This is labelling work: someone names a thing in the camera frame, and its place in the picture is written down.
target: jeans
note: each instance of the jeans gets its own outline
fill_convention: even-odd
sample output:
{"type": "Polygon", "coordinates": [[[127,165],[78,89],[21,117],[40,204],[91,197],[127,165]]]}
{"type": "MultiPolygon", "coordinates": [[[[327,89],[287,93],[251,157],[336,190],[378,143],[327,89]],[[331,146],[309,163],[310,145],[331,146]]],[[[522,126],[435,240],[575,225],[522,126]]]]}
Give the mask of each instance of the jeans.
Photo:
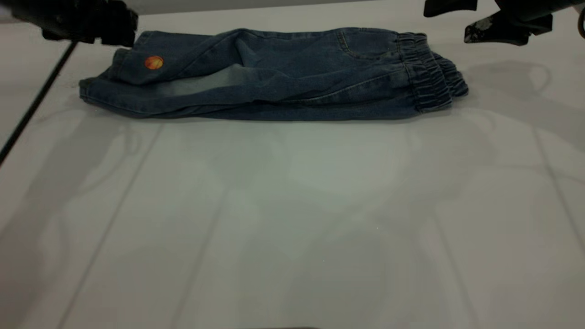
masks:
{"type": "Polygon", "coordinates": [[[80,97],[135,118],[403,119],[466,95],[426,35],[381,29],[216,36],[144,32],[80,97]]]}

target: jeans pocket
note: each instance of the jeans pocket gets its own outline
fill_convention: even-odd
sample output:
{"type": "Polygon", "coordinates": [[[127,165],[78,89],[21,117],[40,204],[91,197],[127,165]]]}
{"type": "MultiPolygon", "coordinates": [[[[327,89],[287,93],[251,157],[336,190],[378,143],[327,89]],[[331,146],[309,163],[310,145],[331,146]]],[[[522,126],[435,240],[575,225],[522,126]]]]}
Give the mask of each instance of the jeans pocket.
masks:
{"type": "Polygon", "coordinates": [[[363,60],[378,60],[397,53],[397,33],[381,29],[342,29],[337,38],[348,55],[363,60]]]}

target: elastic waistband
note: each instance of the elastic waistband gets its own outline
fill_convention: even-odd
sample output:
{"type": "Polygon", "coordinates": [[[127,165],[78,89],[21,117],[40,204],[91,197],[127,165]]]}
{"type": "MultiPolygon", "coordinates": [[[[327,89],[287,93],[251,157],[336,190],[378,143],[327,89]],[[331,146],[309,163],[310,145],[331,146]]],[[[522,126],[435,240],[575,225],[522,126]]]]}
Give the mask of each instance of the elastic waistband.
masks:
{"type": "MultiPolygon", "coordinates": [[[[426,35],[420,33],[401,33],[398,35],[398,51],[413,88],[416,107],[420,112],[432,112],[444,109],[453,104],[451,90],[454,85],[465,83],[463,77],[459,81],[445,78],[441,66],[435,60],[427,43],[426,35]]],[[[446,70],[455,70],[453,63],[444,63],[446,70]]]]}

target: elastic cuff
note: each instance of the elastic cuff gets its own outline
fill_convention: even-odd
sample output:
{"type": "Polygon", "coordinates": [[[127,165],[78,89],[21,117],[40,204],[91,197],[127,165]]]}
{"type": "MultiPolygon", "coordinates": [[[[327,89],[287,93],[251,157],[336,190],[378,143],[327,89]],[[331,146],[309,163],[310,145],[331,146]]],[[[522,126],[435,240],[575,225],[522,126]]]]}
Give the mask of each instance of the elastic cuff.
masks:
{"type": "Polygon", "coordinates": [[[96,78],[87,78],[79,81],[79,96],[82,99],[87,98],[87,89],[90,87],[91,83],[94,82],[96,78]]]}
{"type": "Polygon", "coordinates": [[[401,33],[398,48],[411,80],[417,110],[425,113],[451,106],[453,98],[449,86],[429,48],[426,35],[401,33]]]}
{"type": "Polygon", "coordinates": [[[449,87],[451,97],[466,96],[469,93],[469,87],[465,83],[461,72],[457,71],[455,64],[437,53],[433,53],[433,57],[437,64],[439,64],[441,71],[443,71],[445,83],[447,84],[447,87],[449,87]]]}

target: faded denim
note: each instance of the faded denim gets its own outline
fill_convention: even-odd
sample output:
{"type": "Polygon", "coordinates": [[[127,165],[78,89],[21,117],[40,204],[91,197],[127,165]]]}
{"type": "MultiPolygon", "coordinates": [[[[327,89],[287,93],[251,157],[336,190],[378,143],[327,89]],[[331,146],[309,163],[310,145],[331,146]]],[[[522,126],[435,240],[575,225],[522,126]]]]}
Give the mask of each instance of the faded denim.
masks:
{"type": "Polygon", "coordinates": [[[86,102],[136,118],[403,119],[467,92],[425,35],[359,28],[144,32],[106,72],[80,82],[86,102]],[[147,67],[152,56],[164,60],[160,68],[147,67]]]}

